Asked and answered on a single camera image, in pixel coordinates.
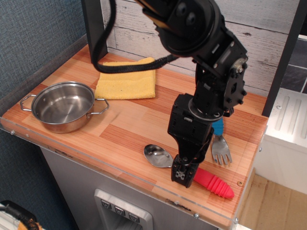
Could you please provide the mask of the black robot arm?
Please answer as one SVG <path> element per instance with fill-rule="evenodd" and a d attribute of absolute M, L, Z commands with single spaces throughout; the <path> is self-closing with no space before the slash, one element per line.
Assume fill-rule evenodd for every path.
<path fill-rule="evenodd" d="M 190 187 L 213 137 L 212 124 L 243 103 L 247 51 L 226 28 L 213 0 L 141 0 L 143 13 L 156 26 L 163 47 L 196 64 L 193 95 L 179 95 L 168 133 L 178 144 L 171 179 Z"/>

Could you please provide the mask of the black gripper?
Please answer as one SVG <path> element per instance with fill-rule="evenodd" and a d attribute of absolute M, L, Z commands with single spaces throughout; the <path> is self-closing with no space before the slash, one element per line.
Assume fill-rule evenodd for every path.
<path fill-rule="evenodd" d="M 186 188 L 192 185 L 213 137 L 212 123 L 191 112 L 192 98 L 190 94 L 178 95 L 167 131 L 178 144 L 178 155 L 171 167 L 171 180 Z"/>

